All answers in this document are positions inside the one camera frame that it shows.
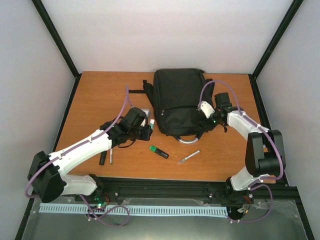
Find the white glue stick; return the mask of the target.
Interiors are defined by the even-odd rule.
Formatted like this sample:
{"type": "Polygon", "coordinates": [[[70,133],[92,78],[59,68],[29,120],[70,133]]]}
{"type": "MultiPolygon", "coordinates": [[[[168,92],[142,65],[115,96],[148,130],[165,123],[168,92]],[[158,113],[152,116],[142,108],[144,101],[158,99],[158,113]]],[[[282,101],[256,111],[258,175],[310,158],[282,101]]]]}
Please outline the white glue stick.
{"type": "Polygon", "coordinates": [[[154,128],[154,124],[155,124],[155,120],[154,120],[154,119],[150,119],[149,125],[150,125],[150,128],[151,128],[151,129],[154,128]]]}

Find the blue capped white pen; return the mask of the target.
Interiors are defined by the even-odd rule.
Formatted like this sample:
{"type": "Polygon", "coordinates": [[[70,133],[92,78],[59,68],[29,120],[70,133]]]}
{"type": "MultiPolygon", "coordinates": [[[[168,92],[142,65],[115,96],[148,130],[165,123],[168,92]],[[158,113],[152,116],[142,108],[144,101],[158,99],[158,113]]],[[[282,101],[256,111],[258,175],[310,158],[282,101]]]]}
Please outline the blue capped white pen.
{"type": "Polygon", "coordinates": [[[113,149],[110,149],[109,151],[109,163],[110,165],[113,164],[113,149]]]}

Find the pink highlighter marker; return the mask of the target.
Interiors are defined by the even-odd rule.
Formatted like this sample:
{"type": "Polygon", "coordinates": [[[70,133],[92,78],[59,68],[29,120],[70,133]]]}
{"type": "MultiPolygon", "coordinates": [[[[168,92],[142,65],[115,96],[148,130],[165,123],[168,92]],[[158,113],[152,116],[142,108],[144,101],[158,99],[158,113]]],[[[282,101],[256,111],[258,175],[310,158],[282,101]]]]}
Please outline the pink highlighter marker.
{"type": "Polygon", "coordinates": [[[107,151],[101,152],[100,158],[99,158],[99,165],[100,166],[103,166],[105,164],[106,158],[107,158],[107,151]]]}

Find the black student backpack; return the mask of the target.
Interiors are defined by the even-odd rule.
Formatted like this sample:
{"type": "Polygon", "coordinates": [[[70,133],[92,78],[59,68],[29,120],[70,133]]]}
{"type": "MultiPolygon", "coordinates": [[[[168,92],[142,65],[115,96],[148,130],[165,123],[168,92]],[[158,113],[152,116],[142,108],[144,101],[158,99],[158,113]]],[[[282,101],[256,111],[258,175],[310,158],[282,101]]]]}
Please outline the black student backpack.
{"type": "Polygon", "coordinates": [[[142,90],[130,90],[131,94],[146,94],[150,101],[155,121],[162,134],[177,137],[193,136],[200,138],[212,130],[200,129],[198,104],[206,101],[213,105],[214,85],[204,85],[204,71],[198,68],[164,68],[154,73],[153,84],[143,81],[142,90]]]}

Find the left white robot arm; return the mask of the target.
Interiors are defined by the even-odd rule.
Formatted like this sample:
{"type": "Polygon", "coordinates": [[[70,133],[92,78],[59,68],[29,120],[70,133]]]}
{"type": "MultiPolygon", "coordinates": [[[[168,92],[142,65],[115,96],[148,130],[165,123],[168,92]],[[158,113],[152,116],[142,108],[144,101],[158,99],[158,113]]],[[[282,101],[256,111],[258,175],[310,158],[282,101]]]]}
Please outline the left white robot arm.
{"type": "Polygon", "coordinates": [[[132,107],[125,116],[105,122],[95,132],[60,151],[46,154],[38,152],[28,172],[28,187],[43,203],[60,196],[83,195],[91,201],[103,201],[104,184],[93,173],[70,175],[70,171],[86,160],[109,151],[127,141],[149,141],[154,119],[140,108],[132,107]]]}

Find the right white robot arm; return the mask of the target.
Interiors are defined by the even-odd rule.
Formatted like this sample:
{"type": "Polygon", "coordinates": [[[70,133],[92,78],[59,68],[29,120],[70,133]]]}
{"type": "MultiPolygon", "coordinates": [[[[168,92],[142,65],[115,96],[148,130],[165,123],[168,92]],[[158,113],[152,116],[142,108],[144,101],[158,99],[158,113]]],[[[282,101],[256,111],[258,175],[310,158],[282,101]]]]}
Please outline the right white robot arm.
{"type": "Polygon", "coordinates": [[[236,202],[251,187],[265,180],[279,180],[286,167],[283,137],[280,131],[270,130],[247,115],[239,106],[232,106],[228,93],[215,96],[216,107],[200,100],[198,110],[214,125],[235,129],[246,140],[245,166],[225,182],[224,198],[236,202]]]}

